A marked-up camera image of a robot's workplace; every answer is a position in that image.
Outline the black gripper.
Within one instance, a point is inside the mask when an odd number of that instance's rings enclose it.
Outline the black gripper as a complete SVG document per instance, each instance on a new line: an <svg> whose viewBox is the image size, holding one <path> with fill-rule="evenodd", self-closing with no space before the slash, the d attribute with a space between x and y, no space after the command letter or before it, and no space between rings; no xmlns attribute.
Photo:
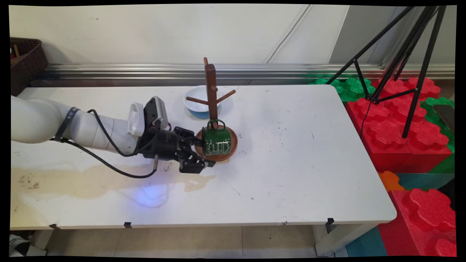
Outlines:
<svg viewBox="0 0 466 262"><path fill-rule="evenodd" d="M147 159L155 156L174 159L179 162L179 171L183 174L200 174L203 169L213 167L214 160L198 156L193 151L182 151L182 148L203 147L204 140L188 129L176 126L173 131L147 129L138 139L138 154Z"/></svg>

